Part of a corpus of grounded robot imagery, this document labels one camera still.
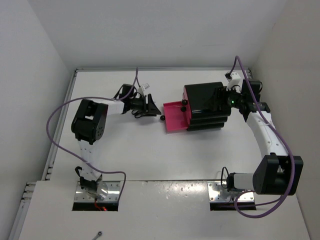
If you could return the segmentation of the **pink top drawer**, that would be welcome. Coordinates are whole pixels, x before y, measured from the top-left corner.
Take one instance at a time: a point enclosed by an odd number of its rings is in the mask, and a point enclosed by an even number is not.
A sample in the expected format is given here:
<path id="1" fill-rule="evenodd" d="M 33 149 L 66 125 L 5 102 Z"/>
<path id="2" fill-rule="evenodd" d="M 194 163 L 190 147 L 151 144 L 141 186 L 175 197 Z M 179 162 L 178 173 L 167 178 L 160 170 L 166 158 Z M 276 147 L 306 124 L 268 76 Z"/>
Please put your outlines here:
<path id="1" fill-rule="evenodd" d="M 182 94 L 182 101 L 181 101 L 183 106 L 187 106 L 189 104 L 189 100 L 188 100 L 188 94 L 186 91 L 183 92 Z"/>

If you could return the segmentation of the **pink drawer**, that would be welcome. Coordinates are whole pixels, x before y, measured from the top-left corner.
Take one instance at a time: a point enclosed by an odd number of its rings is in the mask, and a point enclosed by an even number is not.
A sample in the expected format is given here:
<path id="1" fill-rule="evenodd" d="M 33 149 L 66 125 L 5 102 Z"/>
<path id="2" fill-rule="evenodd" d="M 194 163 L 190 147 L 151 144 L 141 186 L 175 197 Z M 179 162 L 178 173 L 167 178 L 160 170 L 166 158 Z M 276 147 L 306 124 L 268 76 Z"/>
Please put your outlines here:
<path id="1" fill-rule="evenodd" d="M 188 120 L 191 118 L 191 110 L 188 105 L 183 105 L 180 108 L 180 111 L 183 113 L 184 117 Z"/>
<path id="2" fill-rule="evenodd" d="M 188 100 L 188 94 L 186 91 L 183 92 L 182 94 L 182 101 L 181 101 L 183 106 L 187 106 L 189 104 L 189 100 Z"/>
<path id="3" fill-rule="evenodd" d="M 187 130 L 190 119 L 186 119 L 181 112 L 182 101 L 167 102 L 163 104 L 165 128 L 168 133 Z"/>

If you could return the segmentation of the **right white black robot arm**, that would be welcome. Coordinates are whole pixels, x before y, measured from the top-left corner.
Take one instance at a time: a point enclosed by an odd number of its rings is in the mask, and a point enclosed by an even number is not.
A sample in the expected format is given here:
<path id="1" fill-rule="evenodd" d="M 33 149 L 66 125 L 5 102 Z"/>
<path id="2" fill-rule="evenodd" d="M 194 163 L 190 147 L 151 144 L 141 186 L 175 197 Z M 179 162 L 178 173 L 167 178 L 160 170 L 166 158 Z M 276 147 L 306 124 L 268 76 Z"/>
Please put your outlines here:
<path id="1" fill-rule="evenodd" d="M 250 127 L 258 144 L 262 160 L 254 173 L 230 173 L 226 179 L 228 191 L 251 190 L 258 195 L 292 196 L 296 193 L 304 162 L 286 147 L 272 123 L 267 103 L 259 102 L 259 92 L 243 84 L 237 92 L 225 86 L 214 89 L 207 101 L 214 113 L 238 109 Z"/>

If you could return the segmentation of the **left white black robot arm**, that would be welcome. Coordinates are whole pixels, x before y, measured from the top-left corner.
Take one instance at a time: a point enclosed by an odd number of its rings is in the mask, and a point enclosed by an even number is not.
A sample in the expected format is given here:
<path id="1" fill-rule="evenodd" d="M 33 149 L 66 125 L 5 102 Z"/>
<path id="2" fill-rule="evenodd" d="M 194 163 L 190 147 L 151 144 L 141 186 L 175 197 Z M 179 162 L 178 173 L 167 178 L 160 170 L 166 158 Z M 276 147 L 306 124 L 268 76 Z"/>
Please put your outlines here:
<path id="1" fill-rule="evenodd" d="M 88 194 L 100 193 L 102 173 L 97 171 L 100 157 L 97 149 L 98 141 L 103 137 L 108 116 L 123 115 L 128 111 L 135 118 L 156 117 L 161 111 L 155 105 L 152 95 L 144 95 L 143 88 L 123 84 L 112 100 L 83 99 L 71 123 L 71 131 L 80 147 L 80 156 L 84 159 L 82 167 L 77 167 L 80 186 Z"/>

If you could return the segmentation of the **black handled scissors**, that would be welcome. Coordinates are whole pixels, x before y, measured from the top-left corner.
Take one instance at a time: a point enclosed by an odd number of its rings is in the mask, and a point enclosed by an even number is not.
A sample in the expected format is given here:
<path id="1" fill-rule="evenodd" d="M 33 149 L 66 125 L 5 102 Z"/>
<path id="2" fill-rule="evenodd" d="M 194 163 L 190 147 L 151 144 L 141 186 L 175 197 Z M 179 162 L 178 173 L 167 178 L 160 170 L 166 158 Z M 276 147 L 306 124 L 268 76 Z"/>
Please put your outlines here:
<path id="1" fill-rule="evenodd" d="M 140 111 L 140 110 L 132 110 L 131 114 L 134 116 L 135 119 L 139 119 L 145 116 L 146 112 L 145 111 Z"/>

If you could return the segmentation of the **black drawer cabinet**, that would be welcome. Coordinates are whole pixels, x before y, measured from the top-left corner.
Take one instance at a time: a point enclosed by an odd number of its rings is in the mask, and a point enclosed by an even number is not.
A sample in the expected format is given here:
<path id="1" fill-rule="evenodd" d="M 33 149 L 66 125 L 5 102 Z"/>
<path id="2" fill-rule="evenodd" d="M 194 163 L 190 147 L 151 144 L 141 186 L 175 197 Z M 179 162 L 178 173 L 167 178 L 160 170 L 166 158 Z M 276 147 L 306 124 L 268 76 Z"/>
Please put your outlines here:
<path id="1" fill-rule="evenodd" d="M 231 115 L 231 108 L 211 111 L 207 107 L 207 101 L 213 95 L 215 88 L 222 86 L 222 82 L 187 84 L 184 86 L 183 91 L 187 93 L 191 113 L 190 125 L 187 129 L 189 132 L 224 127 Z"/>

